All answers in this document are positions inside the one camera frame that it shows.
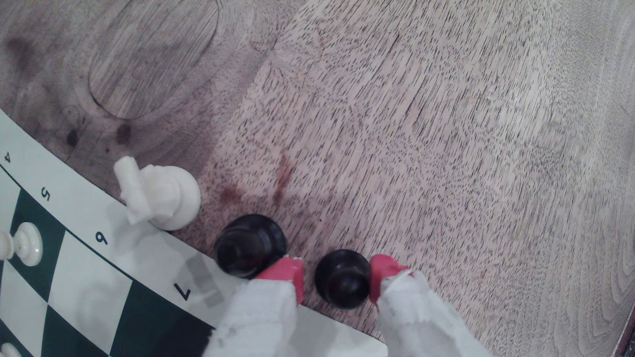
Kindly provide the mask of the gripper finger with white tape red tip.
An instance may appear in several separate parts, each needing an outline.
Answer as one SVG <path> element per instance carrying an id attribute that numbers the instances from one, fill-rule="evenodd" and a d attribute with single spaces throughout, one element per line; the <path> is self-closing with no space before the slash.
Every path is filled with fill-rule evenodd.
<path id="1" fill-rule="evenodd" d="M 203 356 L 289 356 L 304 299 L 304 262 L 283 256 L 236 288 Z"/>
<path id="2" fill-rule="evenodd" d="M 422 271 L 385 254 L 369 266 L 369 299 L 389 356 L 491 356 Z"/>

